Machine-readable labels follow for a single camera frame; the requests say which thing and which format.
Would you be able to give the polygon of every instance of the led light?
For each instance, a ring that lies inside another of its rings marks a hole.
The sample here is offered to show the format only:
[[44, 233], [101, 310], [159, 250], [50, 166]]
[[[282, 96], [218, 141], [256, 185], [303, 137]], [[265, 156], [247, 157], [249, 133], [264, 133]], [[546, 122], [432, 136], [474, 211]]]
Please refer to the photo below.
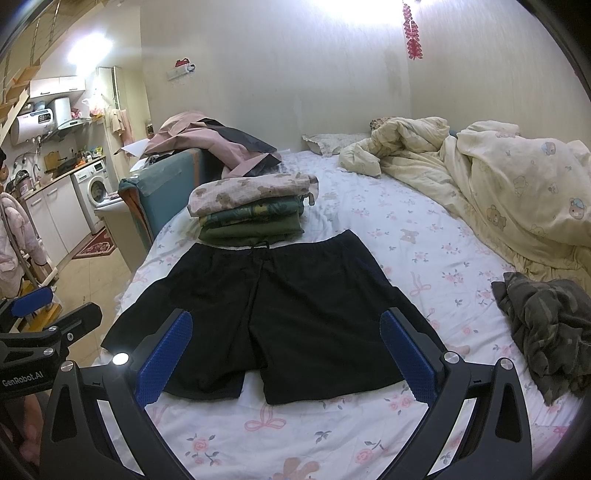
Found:
[[113, 357], [113, 363], [115, 365], [124, 365], [129, 360], [129, 355], [127, 353], [118, 353]]
[[68, 62], [76, 65], [77, 75], [85, 77], [106, 57], [112, 46], [113, 42], [104, 35], [92, 33], [76, 42], [68, 54]]
[[370, 8], [359, 0], [313, 0], [313, 2], [332, 18], [350, 25], [376, 26], [402, 23], [401, 1], [374, 0]]

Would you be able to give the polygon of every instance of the floral bed sheet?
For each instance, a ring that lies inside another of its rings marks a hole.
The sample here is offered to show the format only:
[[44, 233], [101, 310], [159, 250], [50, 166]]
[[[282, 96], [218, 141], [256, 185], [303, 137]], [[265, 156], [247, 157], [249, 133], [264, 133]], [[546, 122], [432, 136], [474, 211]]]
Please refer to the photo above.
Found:
[[[538, 466], [566, 432], [580, 400], [569, 394], [547, 407], [532, 382], [491, 293], [491, 281], [513, 268], [428, 197], [390, 177], [346, 172], [336, 160], [306, 151], [288, 155], [279, 166], [282, 172], [319, 179], [320, 197], [306, 206], [305, 233], [298, 242], [317, 242], [351, 229], [448, 348], [469, 362], [511, 358], [525, 395]], [[165, 277], [198, 233], [198, 222], [186, 209], [170, 220], [122, 296], [119, 311]], [[103, 351], [97, 362], [109, 358]], [[472, 407], [473, 401], [465, 402], [433, 471], [451, 461]], [[137, 469], [108, 405], [101, 408], [122, 461]], [[260, 376], [249, 372], [237, 400], [195, 402], [163, 393], [146, 409], [173, 452], [201, 480], [360, 480], [380, 475], [427, 408], [415, 401], [405, 382], [271, 407]]]

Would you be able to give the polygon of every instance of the red rug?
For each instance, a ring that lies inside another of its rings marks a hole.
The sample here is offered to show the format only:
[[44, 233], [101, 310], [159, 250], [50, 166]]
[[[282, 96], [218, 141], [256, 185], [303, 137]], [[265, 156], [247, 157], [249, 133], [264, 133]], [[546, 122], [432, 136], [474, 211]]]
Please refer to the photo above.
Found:
[[86, 246], [72, 257], [76, 258], [91, 258], [91, 257], [106, 257], [115, 251], [115, 244], [107, 233], [106, 228], [103, 228], [97, 233]]

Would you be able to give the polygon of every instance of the black shorts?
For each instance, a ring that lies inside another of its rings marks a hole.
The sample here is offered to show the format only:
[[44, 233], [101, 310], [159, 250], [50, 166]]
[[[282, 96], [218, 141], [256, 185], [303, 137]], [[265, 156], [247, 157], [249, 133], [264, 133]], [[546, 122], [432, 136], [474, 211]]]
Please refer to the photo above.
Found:
[[402, 380], [379, 335], [390, 307], [444, 348], [349, 230], [278, 248], [196, 244], [121, 314], [102, 346], [130, 353], [181, 308], [193, 316], [193, 337], [167, 392], [237, 398], [245, 371], [258, 369], [270, 405], [324, 400]]

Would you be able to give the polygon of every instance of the upper cabinet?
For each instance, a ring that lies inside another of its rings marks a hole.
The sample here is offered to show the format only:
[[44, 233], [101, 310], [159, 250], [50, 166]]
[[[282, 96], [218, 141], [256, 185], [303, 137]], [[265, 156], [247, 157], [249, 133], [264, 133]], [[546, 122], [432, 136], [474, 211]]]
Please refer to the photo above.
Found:
[[31, 80], [31, 93], [29, 97], [37, 98], [45, 95], [60, 93], [60, 79]]
[[85, 90], [84, 77], [60, 77], [60, 92], [84, 92]]
[[57, 77], [52, 79], [31, 80], [29, 97], [31, 101], [43, 100], [49, 103], [55, 98], [69, 96], [77, 99], [86, 90], [84, 77]]

